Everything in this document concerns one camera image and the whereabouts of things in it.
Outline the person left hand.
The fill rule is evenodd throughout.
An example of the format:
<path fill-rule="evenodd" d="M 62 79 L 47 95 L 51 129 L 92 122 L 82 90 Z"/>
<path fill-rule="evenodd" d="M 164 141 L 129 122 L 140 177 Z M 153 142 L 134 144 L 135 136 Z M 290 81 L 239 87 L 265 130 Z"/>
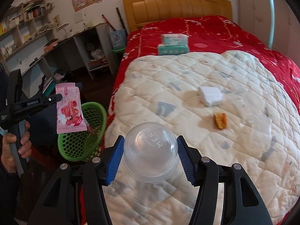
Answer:
<path fill-rule="evenodd" d="M 20 139 L 21 147 L 17 150 L 16 142 L 17 137 L 12 133 L 6 133 L 3 136 L 3 145 L 2 145 L 2 154 L 1 154 L 1 162 L 3 167 L 6 169 L 8 173 L 16 173 L 17 165 L 18 165 L 18 155 L 20 155 L 23 159 L 28 158 L 31 153 L 32 143 L 29 140 L 30 133 L 28 129 L 30 128 L 29 122 L 24 122 L 24 134 Z"/>

